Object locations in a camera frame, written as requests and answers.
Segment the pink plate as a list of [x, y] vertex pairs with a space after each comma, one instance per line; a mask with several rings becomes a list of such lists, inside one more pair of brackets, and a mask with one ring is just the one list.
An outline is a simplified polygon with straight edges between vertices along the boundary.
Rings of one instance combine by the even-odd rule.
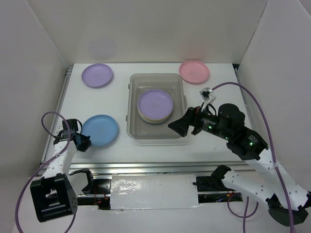
[[179, 74], [188, 83], [201, 84], [209, 79], [210, 70], [200, 61], [188, 60], [179, 67]]

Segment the cream plate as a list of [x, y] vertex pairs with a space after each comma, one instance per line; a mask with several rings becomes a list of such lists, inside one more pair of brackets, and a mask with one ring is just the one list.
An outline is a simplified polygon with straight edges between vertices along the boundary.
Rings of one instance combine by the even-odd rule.
[[162, 118], [150, 118], [150, 117], [146, 117], [141, 111], [138, 111], [138, 113], [142, 119], [146, 119], [148, 121], [165, 121], [173, 114], [172, 112], [170, 112], [167, 116], [162, 117]]

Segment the blue plate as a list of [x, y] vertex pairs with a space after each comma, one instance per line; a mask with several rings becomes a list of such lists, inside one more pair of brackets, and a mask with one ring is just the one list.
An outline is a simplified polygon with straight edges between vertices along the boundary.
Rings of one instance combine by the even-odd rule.
[[90, 136], [92, 146], [102, 147], [114, 140], [119, 131], [115, 119], [108, 115], [95, 115], [82, 125], [82, 134]]

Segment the orange plate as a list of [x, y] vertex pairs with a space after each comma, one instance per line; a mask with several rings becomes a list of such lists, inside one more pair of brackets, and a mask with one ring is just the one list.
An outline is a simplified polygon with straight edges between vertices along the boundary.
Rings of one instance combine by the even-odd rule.
[[144, 117], [141, 117], [141, 119], [143, 121], [153, 121], [153, 122], [157, 122], [157, 121], [167, 121], [169, 118], [162, 118], [162, 119], [150, 119], [150, 118], [144, 118]]

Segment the white watermelon pattern plate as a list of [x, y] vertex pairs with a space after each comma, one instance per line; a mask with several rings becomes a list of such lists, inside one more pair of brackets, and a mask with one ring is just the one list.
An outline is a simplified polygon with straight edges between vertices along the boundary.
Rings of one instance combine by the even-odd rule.
[[157, 121], [157, 122], [153, 122], [153, 121], [145, 121], [147, 124], [150, 124], [150, 125], [164, 125], [166, 124], [165, 121]]

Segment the purple plate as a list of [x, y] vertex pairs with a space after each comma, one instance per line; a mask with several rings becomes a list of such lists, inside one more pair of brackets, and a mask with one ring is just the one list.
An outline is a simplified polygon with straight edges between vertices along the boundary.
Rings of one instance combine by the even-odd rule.
[[168, 117], [173, 112], [173, 100], [165, 91], [152, 89], [140, 95], [137, 107], [144, 117], [160, 120]]
[[108, 84], [113, 78], [113, 71], [106, 64], [92, 64], [82, 72], [82, 82], [91, 88], [99, 88]]

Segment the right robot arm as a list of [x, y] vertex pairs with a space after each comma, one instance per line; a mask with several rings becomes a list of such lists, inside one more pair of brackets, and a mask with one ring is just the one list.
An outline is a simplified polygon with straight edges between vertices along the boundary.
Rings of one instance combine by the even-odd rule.
[[190, 126], [192, 135], [201, 131], [226, 141], [227, 148], [251, 166], [266, 184], [252, 182], [241, 177], [233, 169], [220, 165], [212, 172], [212, 186], [217, 190], [233, 189], [244, 193], [268, 208], [269, 215], [283, 226], [303, 223], [311, 206], [311, 194], [298, 185], [287, 171], [273, 161], [272, 151], [264, 139], [244, 124], [245, 115], [231, 103], [223, 104], [217, 115], [201, 107], [190, 107], [168, 127], [181, 137], [187, 136]]

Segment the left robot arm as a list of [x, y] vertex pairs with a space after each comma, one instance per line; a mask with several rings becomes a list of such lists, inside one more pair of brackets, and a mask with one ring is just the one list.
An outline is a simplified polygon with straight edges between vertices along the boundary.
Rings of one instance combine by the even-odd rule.
[[82, 123], [77, 119], [62, 122], [63, 129], [55, 137], [54, 156], [39, 180], [31, 182], [30, 191], [39, 222], [46, 222], [77, 212], [76, 194], [68, 175], [74, 155], [91, 146], [90, 136], [81, 134]]

